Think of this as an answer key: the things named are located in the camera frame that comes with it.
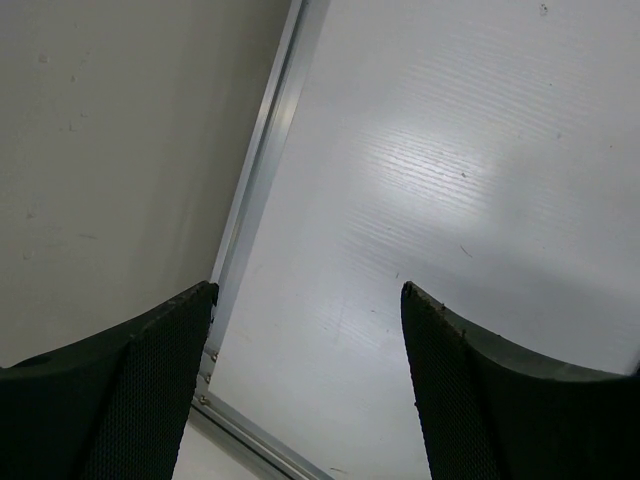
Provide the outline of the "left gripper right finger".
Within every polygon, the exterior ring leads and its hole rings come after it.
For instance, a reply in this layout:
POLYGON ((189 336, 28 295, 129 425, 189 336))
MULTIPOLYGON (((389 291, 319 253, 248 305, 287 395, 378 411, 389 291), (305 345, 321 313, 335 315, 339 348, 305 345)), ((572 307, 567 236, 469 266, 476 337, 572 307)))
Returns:
POLYGON ((459 316, 413 282, 401 323, 435 479, 635 479, 639 378, 566 363, 459 316))

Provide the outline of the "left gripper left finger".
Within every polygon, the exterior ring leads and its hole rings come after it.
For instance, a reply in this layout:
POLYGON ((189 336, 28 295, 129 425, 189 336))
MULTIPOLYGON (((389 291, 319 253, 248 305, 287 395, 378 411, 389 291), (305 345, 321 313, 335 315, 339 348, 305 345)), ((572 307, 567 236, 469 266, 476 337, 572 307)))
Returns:
POLYGON ((218 290, 2 369, 2 478, 172 478, 218 290))

